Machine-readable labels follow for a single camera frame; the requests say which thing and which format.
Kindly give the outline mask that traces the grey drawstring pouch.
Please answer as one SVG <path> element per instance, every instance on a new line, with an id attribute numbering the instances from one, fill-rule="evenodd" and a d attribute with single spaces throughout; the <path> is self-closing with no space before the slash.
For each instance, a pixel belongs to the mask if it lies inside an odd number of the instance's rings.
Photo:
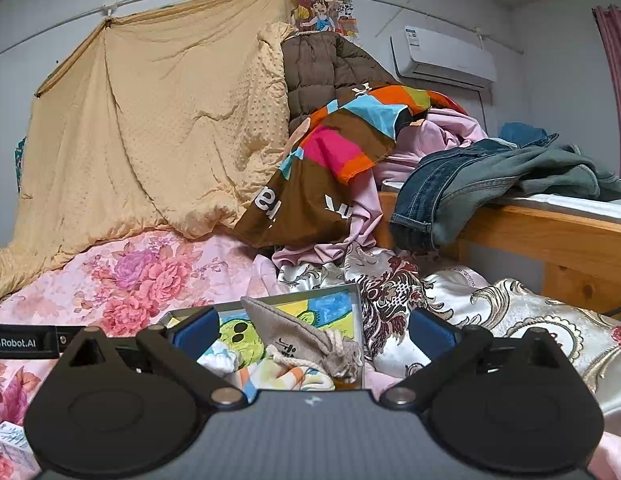
<path id="1" fill-rule="evenodd" d="M 241 304 L 267 352 L 279 364 L 317 367 L 333 379 L 355 384 L 361 378 L 361 345 L 341 330 L 323 330 L 260 299 Z"/>

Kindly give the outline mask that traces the white grey cloth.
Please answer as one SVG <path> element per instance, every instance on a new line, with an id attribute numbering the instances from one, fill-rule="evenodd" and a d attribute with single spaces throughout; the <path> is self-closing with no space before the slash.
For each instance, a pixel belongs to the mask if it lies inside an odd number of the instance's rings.
<path id="1" fill-rule="evenodd" d="M 196 362 L 215 376 L 224 378 L 240 370 L 241 356 L 225 344 L 220 344 L 208 348 Z"/>

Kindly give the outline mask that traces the pink floral bedsheet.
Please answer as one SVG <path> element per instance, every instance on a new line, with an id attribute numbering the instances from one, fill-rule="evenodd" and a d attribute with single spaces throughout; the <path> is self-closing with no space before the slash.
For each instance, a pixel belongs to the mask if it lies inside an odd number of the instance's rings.
<path id="1" fill-rule="evenodd" d="M 99 326 L 130 337 L 167 312 L 284 291 L 270 259 L 222 231 L 148 231 L 99 246 L 0 301 L 0 324 Z"/>

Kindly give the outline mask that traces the satin patterned bedcover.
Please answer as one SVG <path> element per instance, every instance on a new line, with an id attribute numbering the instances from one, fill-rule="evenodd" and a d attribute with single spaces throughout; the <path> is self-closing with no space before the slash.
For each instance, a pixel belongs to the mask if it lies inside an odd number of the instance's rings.
<path id="1" fill-rule="evenodd" d="M 606 430 L 621 437 L 621 322 L 539 296 L 514 278 L 489 283 L 467 266 L 413 258 L 354 243 L 335 261 L 274 259 L 290 292 L 355 284 L 361 295 L 365 385 L 380 394 L 425 366 L 408 318 L 423 308 L 458 328 L 478 325 L 496 337 L 543 328 L 594 393 Z"/>

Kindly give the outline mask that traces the striped pastel sock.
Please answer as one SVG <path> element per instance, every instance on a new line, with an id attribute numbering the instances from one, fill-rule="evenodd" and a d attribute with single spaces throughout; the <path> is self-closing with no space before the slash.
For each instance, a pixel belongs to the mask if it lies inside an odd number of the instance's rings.
<path id="1" fill-rule="evenodd" d="M 308 366 L 286 366 L 271 359 L 240 368 L 226 376 L 227 382 L 240 388 L 245 394 L 257 390 L 332 391 L 332 378 Z"/>

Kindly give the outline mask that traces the orange white packet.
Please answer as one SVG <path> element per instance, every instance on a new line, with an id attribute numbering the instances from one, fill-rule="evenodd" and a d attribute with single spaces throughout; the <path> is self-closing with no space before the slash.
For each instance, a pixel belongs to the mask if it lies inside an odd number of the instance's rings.
<path id="1" fill-rule="evenodd" d="M 0 424 L 0 479 L 33 479 L 40 467 L 25 437 L 13 422 Z"/>

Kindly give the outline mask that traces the cartoon printed shallow box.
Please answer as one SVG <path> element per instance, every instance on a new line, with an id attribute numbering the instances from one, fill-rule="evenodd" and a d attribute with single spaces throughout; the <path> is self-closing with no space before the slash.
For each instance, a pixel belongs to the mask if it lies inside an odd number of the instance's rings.
<path id="1" fill-rule="evenodd" d="M 260 389 L 331 391 L 364 385 L 361 295 L 355 285 L 174 310 L 168 338 L 252 398 Z"/>

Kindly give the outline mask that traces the blue denim jeans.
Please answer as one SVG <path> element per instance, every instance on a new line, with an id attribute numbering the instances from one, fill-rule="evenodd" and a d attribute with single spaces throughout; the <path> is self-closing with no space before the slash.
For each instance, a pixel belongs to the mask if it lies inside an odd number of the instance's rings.
<path id="1" fill-rule="evenodd" d="M 469 146 L 425 156 L 397 194 L 390 232 L 396 248 L 434 252 L 455 242 L 481 206 L 506 194 L 523 167 L 499 169 L 524 151 L 544 151 L 557 139 L 541 136 L 522 145 L 489 138 Z"/>

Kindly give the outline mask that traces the colourful brown patterned cloth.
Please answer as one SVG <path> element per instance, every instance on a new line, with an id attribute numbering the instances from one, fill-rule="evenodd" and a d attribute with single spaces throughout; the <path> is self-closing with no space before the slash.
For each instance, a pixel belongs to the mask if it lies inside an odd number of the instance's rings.
<path id="1" fill-rule="evenodd" d="M 463 111 L 440 92 L 403 84 L 366 82 L 340 91 L 309 116 L 308 131 L 293 143 L 234 230 L 254 248 L 344 240 L 353 211 L 352 180 L 384 159 L 399 131 L 431 107 Z"/>

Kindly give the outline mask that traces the grey green jacket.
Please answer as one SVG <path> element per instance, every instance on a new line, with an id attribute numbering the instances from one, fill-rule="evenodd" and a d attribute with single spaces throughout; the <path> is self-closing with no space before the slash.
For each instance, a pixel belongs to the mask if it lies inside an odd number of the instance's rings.
<path id="1" fill-rule="evenodd" d="M 573 148 L 514 148 L 458 155 L 443 166 L 443 188 L 434 203 L 431 250 L 452 243 L 475 211 L 512 192 L 558 194 L 612 202 L 621 198 L 621 179 Z"/>

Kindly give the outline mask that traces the light pink garment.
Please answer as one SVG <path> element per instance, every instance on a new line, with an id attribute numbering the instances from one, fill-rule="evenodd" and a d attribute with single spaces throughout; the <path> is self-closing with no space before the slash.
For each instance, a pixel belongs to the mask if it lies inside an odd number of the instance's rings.
<path id="1" fill-rule="evenodd" d="M 453 148 L 467 148 L 486 138 L 487 134 L 475 118 L 450 108 L 430 110 L 425 118 L 399 131 L 395 148 L 382 162 L 352 180 L 350 233 L 345 240 L 298 249 L 285 247 L 272 255 L 272 262 L 277 268 L 302 263 L 324 264 L 342 259 L 353 243 L 364 248 L 376 247 L 375 229 L 383 218 L 379 184 L 386 180 L 404 182 L 423 157 Z"/>

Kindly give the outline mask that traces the yellow hanging quilt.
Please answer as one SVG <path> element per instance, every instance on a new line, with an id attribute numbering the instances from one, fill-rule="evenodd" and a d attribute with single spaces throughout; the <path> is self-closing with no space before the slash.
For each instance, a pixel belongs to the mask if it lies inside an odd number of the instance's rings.
<path id="1" fill-rule="evenodd" d="M 41 84 L 0 298 L 96 244 L 232 228 L 289 133 L 296 0 L 191 0 L 102 22 Z"/>

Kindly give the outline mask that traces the white air conditioner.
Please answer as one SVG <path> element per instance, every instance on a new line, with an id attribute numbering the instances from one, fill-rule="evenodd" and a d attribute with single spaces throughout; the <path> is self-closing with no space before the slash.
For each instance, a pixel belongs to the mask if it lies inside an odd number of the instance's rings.
<path id="1" fill-rule="evenodd" d="M 467 41 L 413 26 L 390 38 L 399 76 L 485 90 L 497 81 L 493 55 Z"/>

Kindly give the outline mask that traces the brown quilted jacket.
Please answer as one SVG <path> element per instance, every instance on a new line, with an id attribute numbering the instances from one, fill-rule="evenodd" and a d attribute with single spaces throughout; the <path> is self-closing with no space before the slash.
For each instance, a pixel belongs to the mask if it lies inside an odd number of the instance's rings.
<path id="1" fill-rule="evenodd" d="M 343 90 L 363 88 L 366 82 L 397 84 L 370 54 L 335 32 L 294 36 L 281 47 L 290 134 Z"/>

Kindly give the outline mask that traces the wooden bed frame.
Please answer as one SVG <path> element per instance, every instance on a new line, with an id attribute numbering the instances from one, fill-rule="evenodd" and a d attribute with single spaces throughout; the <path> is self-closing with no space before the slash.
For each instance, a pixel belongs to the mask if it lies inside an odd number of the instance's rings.
<path id="1" fill-rule="evenodd" d="M 468 245 L 544 265 L 542 294 L 605 315 L 621 314 L 621 224 L 519 205 L 479 209 L 442 255 L 466 266 Z"/>

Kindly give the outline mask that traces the cartoon wall poster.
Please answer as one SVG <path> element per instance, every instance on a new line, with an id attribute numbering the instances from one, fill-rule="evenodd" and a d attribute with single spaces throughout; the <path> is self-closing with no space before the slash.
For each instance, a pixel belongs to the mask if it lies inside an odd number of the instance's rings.
<path id="1" fill-rule="evenodd" d="M 353 41 L 358 38 L 352 0 L 297 0 L 293 19 L 299 32 L 335 32 Z"/>

